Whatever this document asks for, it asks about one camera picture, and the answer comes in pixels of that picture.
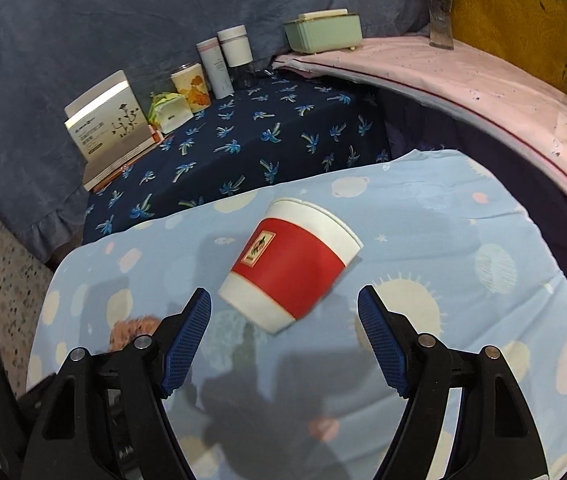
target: dark blue tablecloth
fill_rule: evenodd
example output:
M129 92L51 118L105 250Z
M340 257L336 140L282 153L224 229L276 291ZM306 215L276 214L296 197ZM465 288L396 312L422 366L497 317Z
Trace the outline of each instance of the dark blue tablecloth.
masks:
M84 244L233 194L388 160L376 94L281 72L214 102L90 195Z

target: speckled floor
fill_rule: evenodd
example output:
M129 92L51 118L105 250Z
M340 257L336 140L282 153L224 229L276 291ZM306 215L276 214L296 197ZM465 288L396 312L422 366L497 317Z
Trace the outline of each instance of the speckled floor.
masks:
M15 394L25 392L28 359L52 273L0 222L0 352Z

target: glass vase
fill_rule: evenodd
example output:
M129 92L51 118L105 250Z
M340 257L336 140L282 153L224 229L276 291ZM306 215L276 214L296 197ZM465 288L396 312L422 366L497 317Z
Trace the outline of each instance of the glass vase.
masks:
M428 0L430 11L430 45L454 50L452 40L452 0Z

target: fuzzy brown print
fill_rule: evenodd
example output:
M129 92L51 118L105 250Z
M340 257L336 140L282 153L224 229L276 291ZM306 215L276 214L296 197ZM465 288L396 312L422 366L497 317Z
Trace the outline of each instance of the fuzzy brown print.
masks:
M108 352L122 350L125 345L139 335L153 335L161 320L155 316L143 316L135 319L117 321L110 332Z

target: metal screw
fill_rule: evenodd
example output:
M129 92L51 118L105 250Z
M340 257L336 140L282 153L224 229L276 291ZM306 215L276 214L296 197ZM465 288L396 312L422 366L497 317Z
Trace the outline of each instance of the metal screw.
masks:
M490 357L490 359L499 359L501 352L496 346L486 346L486 355Z
M152 338L149 335L140 335L134 340L134 346L139 350L148 348L152 344Z
M435 337L430 334L420 335L417 341L419 341L419 345L425 346L426 348L432 348L437 344L437 340L435 339Z
M72 361L81 361L86 356L86 350L83 348L75 348L70 352L70 359Z

